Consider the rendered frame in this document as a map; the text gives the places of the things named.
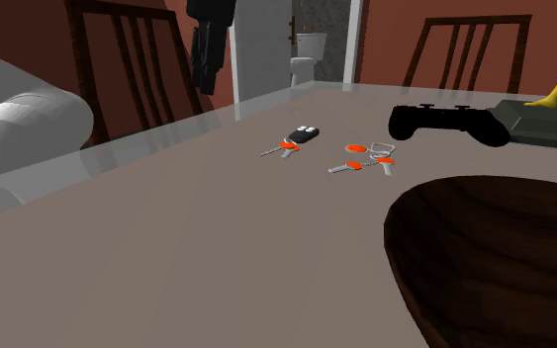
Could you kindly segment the white door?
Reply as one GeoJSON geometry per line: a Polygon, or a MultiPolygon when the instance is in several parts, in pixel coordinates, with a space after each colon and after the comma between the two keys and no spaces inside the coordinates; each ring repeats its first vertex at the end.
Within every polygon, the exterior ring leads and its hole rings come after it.
{"type": "Polygon", "coordinates": [[[230,27],[233,100],[290,86],[292,0],[236,0],[230,27]]]}

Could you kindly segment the white toilet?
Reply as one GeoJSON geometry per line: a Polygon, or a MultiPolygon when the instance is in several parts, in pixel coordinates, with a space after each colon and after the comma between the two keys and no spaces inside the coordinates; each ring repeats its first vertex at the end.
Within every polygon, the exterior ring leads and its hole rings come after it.
{"type": "Polygon", "coordinates": [[[326,33],[296,34],[297,55],[291,58],[291,86],[315,79],[315,65],[324,59],[326,33]]]}

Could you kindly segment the dark wooden chair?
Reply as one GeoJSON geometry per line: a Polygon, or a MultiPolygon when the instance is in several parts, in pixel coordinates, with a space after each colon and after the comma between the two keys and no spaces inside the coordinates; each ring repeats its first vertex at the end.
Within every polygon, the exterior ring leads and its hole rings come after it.
{"type": "Polygon", "coordinates": [[[509,77],[509,83],[507,87],[507,92],[510,94],[517,94],[519,91],[520,78],[523,69],[523,63],[526,53],[526,45],[528,39],[528,33],[530,28],[532,16],[531,15],[497,15],[497,16],[469,16],[469,17],[436,17],[436,18],[426,18],[423,22],[423,26],[418,37],[418,42],[414,49],[413,56],[409,63],[408,69],[406,71],[402,86],[411,87],[415,74],[417,72],[418,64],[427,38],[433,27],[449,26],[452,28],[451,38],[448,44],[444,70],[439,82],[439,89],[445,89],[448,81],[449,72],[451,69],[452,60],[455,53],[455,48],[457,45],[458,36],[460,34],[460,29],[463,26],[468,27],[468,31],[465,37],[465,43],[463,45],[458,68],[456,75],[454,77],[454,82],[452,90],[458,90],[462,81],[464,69],[466,66],[467,58],[470,53],[475,31],[478,26],[484,26],[485,30],[481,38],[476,58],[472,71],[469,75],[469,82],[467,85],[468,91],[474,91],[477,77],[481,69],[482,62],[484,60],[490,38],[492,36],[493,29],[495,25],[518,25],[515,46],[513,50],[512,62],[511,62],[511,72],[509,77]]]}
{"type": "Polygon", "coordinates": [[[106,2],[104,0],[63,0],[63,3],[68,18],[80,95],[88,103],[91,111],[93,112],[93,130],[90,139],[86,143],[87,146],[102,144],[110,141],[111,138],[108,134],[108,128],[98,97],[88,35],[84,20],[84,16],[86,14],[107,15],[111,18],[120,57],[124,65],[127,81],[139,116],[139,123],[144,131],[149,129],[149,120],[142,104],[140,96],[141,93],[146,95],[154,122],[158,126],[161,126],[163,121],[160,117],[157,101],[150,85],[147,63],[140,38],[139,21],[144,22],[153,75],[159,92],[160,102],[166,112],[166,119],[171,123],[175,121],[173,110],[168,100],[162,78],[155,31],[152,23],[154,20],[165,21],[168,23],[174,50],[177,56],[178,67],[191,109],[194,115],[199,115],[203,112],[198,93],[193,86],[192,73],[188,65],[186,49],[181,37],[175,12],[164,9],[106,2]],[[143,84],[142,89],[139,88],[136,81],[130,50],[124,33],[122,23],[122,19],[124,17],[128,19],[129,26],[131,28],[135,55],[137,57],[140,77],[143,84]]]}

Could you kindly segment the black fob key bunch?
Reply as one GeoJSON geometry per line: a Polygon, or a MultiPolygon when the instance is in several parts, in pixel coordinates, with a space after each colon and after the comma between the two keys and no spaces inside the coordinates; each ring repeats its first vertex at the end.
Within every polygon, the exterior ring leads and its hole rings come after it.
{"type": "Polygon", "coordinates": [[[283,138],[275,148],[266,150],[259,154],[260,157],[282,150],[282,158],[289,158],[294,152],[301,149],[301,145],[309,142],[320,134],[320,130],[315,127],[300,126],[283,138]]]}

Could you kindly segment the orange tag key bunch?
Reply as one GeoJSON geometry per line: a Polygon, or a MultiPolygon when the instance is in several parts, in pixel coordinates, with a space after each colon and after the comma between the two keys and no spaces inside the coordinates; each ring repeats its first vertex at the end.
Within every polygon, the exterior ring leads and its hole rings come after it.
{"type": "Polygon", "coordinates": [[[395,160],[392,158],[396,146],[389,143],[372,142],[369,146],[362,144],[348,144],[345,150],[350,153],[365,153],[370,157],[369,162],[350,161],[344,162],[340,166],[332,167],[328,173],[338,173],[343,171],[358,171],[366,167],[381,166],[386,176],[394,175],[395,160]]]}

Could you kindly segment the grey brown table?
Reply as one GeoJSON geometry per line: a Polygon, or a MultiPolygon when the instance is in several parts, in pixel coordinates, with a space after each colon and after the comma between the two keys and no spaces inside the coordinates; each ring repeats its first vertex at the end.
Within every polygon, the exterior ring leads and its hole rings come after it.
{"type": "Polygon", "coordinates": [[[0,348],[427,348],[383,248],[388,208],[446,176],[557,182],[557,149],[421,130],[398,144],[393,176],[327,170],[350,143],[389,142],[397,105],[501,100],[311,83],[0,213],[0,348]],[[259,156],[300,126],[320,134],[259,156]]]}

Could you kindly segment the black game controller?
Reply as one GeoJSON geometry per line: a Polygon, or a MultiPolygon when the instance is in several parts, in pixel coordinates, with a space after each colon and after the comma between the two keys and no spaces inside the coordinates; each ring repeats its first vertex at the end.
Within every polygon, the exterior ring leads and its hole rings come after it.
{"type": "Polygon", "coordinates": [[[407,140],[419,129],[465,131],[490,147],[504,146],[511,140],[508,129],[488,110],[469,106],[438,109],[433,104],[393,108],[388,122],[388,131],[393,139],[407,140]]]}

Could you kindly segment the yellow figure on grey base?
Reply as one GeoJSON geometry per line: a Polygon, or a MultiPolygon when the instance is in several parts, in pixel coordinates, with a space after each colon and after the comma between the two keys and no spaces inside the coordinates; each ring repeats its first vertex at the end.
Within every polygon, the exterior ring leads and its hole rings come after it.
{"type": "Polygon", "coordinates": [[[557,148],[557,84],[540,100],[502,100],[490,112],[507,129],[512,142],[557,148]]]}

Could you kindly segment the dark wooden bowl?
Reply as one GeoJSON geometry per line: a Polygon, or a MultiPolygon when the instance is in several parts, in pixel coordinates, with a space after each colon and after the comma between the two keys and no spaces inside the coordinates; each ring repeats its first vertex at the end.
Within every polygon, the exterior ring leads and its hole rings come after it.
{"type": "Polygon", "coordinates": [[[428,348],[557,348],[557,183],[416,185],[390,206],[384,246],[428,348]]]}

